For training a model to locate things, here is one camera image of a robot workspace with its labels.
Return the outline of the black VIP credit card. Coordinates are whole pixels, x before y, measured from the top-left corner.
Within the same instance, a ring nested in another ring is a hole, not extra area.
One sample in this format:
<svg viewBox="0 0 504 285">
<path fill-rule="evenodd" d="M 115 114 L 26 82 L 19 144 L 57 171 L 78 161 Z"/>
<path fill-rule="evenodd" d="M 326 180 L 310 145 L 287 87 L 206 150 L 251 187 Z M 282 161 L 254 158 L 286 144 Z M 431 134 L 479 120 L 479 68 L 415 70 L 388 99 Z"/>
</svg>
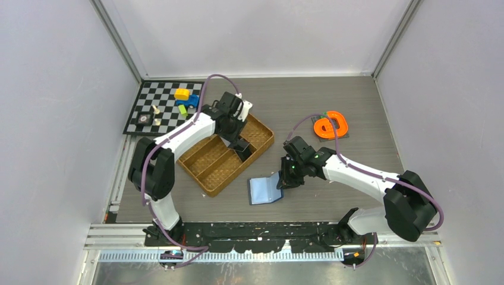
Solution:
<svg viewBox="0 0 504 285">
<path fill-rule="evenodd" d="M 242 162 L 245 162 L 253 153 L 250 143 L 243 138 L 240 138 L 240 150 L 234 150 Z"/>
</svg>

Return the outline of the blue leather card holder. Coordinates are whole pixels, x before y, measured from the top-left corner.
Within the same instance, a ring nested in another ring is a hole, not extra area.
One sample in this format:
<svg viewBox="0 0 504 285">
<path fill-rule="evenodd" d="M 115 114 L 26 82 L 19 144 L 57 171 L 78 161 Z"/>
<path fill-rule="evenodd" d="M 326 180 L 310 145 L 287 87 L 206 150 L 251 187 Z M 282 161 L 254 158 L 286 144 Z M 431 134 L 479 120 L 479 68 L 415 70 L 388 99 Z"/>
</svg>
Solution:
<svg viewBox="0 0 504 285">
<path fill-rule="evenodd" d="M 277 188 L 279 172 L 269 177 L 248 180 L 248 200 L 250 205 L 271 204 L 284 197 L 284 191 Z"/>
</svg>

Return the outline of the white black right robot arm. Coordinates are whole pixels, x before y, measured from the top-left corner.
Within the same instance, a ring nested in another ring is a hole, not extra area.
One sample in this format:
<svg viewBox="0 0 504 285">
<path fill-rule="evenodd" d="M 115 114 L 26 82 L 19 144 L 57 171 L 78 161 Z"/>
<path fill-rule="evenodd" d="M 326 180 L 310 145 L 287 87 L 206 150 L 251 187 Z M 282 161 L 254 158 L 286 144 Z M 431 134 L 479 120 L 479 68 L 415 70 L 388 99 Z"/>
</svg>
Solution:
<svg viewBox="0 0 504 285">
<path fill-rule="evenodd" d="M 315 150 L 301 137 L 283 143 L 279 189 L 296 188 L 304 178 L 317 177 L 350 186 L 381 203 L 373 209 L 350 209 L 336 225 L 346 243 L 376 232 L 393 232 L 415 242 L 424 231 L 440 227 L 444 216 L 421 178 L 407 170 L 403 174 L 381 172 L 347 159 L 336 150 Z"/>
</svg>

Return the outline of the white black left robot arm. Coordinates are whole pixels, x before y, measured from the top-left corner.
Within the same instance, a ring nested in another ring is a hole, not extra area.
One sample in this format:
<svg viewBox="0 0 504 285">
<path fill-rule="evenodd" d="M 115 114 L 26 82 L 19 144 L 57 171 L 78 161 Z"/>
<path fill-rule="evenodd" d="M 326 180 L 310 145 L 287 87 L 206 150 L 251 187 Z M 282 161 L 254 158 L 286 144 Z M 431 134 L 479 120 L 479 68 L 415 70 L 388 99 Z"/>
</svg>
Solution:
<svg viewBox="0 0 504 285">
<path fill-rule="evenodd" d="M 230 147 L 243 148 L 240 135 L 247 124 L 253 104 L 240 94 L 223 93 L 219 100 L 199 108 L 191 119 L 171 132 L 155 139 L 138 140 L 128 179 L 141 193 L 160 227 L 159 237 L 169 246 L 182 238 L 181 217 L 174 206 L 172 188 L 175 185 L 175 163 L 191 147 L 213 135 L 221 137 Z"/>
</svg>

